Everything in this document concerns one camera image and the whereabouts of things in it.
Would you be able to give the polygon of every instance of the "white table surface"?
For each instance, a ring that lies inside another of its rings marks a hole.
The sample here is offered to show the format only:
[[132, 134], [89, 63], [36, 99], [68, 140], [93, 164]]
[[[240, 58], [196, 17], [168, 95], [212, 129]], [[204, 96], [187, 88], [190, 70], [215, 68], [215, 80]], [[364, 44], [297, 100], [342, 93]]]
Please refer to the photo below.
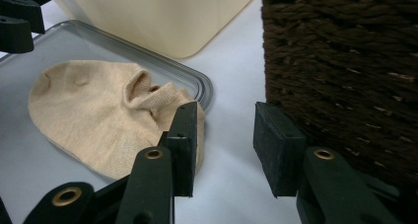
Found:
[[[176, 223], [301, 223], [294, 197], [273, 197], [252, 148], [254, 104], [265, 102], [260, 8], [260, 0], [251, 1], [201, 51], [176, 59], [207, 75], [214, 87], [203, 166], [193, 198], [175, 199]], [[47, 29], [67, 20], [53, 1], [42, 13]], [[14, 223], [22, 223], [54, 187], [87, 182], [99, 189], [111, 182], [71, 159], [58, 165], [41, 161], [39, 167], [22, 168], [22, 163], [11, 158], [8, 167], [0, 167], [0, 195]]]

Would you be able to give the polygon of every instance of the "clear plastic tray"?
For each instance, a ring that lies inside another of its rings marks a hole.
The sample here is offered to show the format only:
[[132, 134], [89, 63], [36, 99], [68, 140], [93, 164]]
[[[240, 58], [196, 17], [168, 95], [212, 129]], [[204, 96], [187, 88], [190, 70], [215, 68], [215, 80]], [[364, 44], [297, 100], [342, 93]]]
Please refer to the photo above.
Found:
[[16, 79], [22, 83], [16, 84], [19, 95], [28, 93], [30, 88], [23, 85], [32, 85], [43, 69], [72, 59], [135, 62], [151, 72], [154, 83], [173, 82], [178, 88], [186, 88], [204, 109], [212, 99], [212, 85], [204, 74], [78, 21], [63, 22], [36, 37], [33, 52], [3, 57], [0, 60], [1, 96], [7, 96], [3, 87], [12, 87]]
[[50, 144], [29, 116], [28, 96], [39, 74], [72, 59], [136, 62], [151, 72], [154, 83], [186, 88], [204, 109], [212, 99], [205, 75], [77, 21], [58, 24], [36, 37], [33, 52], [1, 58], [0, 196], [15, 223], [22, 223], [54, 187], [83, 181], [98, 189], [112, 182]]

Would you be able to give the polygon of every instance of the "fabric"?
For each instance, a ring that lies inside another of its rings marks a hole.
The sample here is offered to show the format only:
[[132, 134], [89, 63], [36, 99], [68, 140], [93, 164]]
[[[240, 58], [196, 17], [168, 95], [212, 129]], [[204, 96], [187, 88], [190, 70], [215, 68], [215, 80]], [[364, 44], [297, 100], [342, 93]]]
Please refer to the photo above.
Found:
[[[137, 64], [74, 60], [41, 73], [29, 112], [50, 142], [89, 168], [120, 179], [130, 174], [140, 150], [158, 144], [176, 109], [192, 101], [172, 83], [152, 85], [150, 73]], [[196, 171], [203, 157], [200, 106], [197, 123]]]

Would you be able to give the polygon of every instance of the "black clamp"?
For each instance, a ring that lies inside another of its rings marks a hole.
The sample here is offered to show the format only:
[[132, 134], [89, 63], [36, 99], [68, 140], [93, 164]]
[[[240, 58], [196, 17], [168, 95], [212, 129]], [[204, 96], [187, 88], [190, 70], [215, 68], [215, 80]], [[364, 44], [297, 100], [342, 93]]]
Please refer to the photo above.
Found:
[[40, 6], [33, 0], [0, 0], [0, 51], [34, 50], [31, 33], [45, 33]]
[[25, 223], [174, 223], [174, 197], [192, 196], [197, 103], [180, 106], [159, 145], [141, 150], [131, 174], [94, 192], [86, 183], [50, 191]]
[[304, 224], [418, 223], [418, 188], [353, 170], [336, 151], [308, 147], [278, 107], [255, 105], [253, 146], [274, 196], [296, 196]]

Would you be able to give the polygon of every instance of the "woven basket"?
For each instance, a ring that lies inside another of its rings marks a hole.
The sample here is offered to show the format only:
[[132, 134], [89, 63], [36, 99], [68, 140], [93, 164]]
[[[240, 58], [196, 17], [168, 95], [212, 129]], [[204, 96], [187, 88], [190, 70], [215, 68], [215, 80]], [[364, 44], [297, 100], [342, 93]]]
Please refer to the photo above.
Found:
[[418, 185], [418, 0], [262, 0], [267, 103], [356, 169]]

